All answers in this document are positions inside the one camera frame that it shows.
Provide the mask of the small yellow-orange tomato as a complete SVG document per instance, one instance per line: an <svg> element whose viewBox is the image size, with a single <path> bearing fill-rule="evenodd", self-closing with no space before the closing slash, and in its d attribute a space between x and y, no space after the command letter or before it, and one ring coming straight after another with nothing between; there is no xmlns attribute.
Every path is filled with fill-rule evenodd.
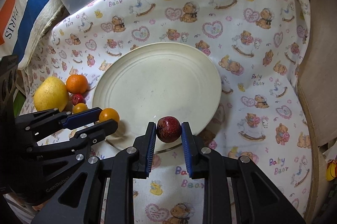
<svg viewBox="0 0 337 224"><path fill-rule="evenodd" d="M104 122L110 119L119 122L120 121L119 114L113 108L105 108L99 115L99 121Z"/></svg>

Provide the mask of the small red apple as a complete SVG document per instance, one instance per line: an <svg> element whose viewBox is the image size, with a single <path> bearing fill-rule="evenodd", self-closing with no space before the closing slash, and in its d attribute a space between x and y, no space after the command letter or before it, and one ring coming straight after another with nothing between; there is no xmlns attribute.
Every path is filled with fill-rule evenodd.
<svg viewBox="0 0 337 224"><path fill-rule="evenodd" d="M85 104L84 96L80 93L72 94L71 95L71 102L73 106L76 106L77 104L83 103Z"/></svg>
<svg viewBox="0 0 337 224"><path fill-rule="evenodd" d="M179 120L173 116L160 118L156 127L156 135L164 143L173 143L180 138L182 134Z"/></svg>

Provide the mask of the orange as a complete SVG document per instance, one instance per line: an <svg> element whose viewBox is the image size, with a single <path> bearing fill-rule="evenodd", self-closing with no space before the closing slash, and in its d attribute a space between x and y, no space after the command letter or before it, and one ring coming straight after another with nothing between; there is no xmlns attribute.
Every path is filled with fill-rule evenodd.
<svg viewBox="0 0 337 224"><path fill-rule="evenodd" d="M83 75L70 75L66 80L66 88L71 94L84 94L88 89L87 78Z"/></svg>

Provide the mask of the large yellow pomelo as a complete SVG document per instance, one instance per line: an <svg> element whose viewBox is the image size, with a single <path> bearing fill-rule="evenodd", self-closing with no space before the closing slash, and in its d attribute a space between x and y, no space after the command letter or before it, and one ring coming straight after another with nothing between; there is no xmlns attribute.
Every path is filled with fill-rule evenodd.
<svg viewBox="0 0 337 224"><path fill-rule="evenodd" d="M54 108L63 111L68 104L69 93L62 80L48 77L35 91L33 101L37 111Z"/></svg>

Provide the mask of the red yellow toy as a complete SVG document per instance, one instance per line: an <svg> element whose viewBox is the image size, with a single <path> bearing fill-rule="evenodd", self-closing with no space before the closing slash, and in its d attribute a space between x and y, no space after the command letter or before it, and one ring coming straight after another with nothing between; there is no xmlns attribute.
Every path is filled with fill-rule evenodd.
<svg viewBox="0 0 337 224"><path fill-rule="evenodd" d="M337 175L337 160L332 160L327 164L326 180L332 181Z"/></svg>

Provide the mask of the cream round plate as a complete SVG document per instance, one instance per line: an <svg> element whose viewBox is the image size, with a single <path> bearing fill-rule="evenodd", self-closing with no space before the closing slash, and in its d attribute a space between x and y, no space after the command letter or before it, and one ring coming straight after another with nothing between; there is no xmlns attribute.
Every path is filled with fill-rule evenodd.
<svg viewBox="0 0 337 224"><path fill-rule="evenodd" d="M118 112L118 129L106 141L122 150L145 133L150 121L165 116L187 121L192 133L199 134L214 117L221 92L219 72L205 53L161 42L115 61L96 84L91 105Z"/></svg>

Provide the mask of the baby bear print cloth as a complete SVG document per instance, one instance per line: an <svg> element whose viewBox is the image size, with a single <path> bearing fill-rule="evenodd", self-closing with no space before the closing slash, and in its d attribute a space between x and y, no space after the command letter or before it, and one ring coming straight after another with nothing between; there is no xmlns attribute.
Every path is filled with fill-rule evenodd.
<svg viewBox="0 0 337 224"><path fill-rule="evenodd" d="M29 97L49 76L96 84L121 56L158 42L205 53L222 95L201 132L224 156L249 156L303 217L311 143L295 93L310 30L308 0L95 0L49 27L23 69Z"/></svg>

